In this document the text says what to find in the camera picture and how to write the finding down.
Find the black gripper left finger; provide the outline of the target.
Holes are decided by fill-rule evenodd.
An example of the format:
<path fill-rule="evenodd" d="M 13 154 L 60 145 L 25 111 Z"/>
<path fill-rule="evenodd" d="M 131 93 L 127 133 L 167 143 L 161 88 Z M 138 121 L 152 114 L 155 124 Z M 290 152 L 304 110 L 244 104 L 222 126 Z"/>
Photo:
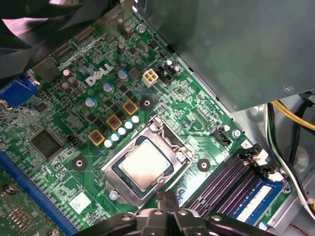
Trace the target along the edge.
<path fill-rule="evenodd" d="M 171 210 L 171 191 L 157 193 L 157 208 L 148 215 L 119 213 L 84 229 L 80 236 L 165 236 Z"/>

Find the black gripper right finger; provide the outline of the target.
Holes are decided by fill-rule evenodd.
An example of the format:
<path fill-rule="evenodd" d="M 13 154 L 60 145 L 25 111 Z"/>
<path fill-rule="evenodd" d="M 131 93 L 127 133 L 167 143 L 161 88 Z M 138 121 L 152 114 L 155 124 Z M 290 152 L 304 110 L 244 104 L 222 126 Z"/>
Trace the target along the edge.
<path fill-rule="evenodd" d="M 270 233 L 216 213 L 204 220 L 179 207 L 177 195 L 169 192 L 169 210 L 182 236 L 269 236 Z"/>

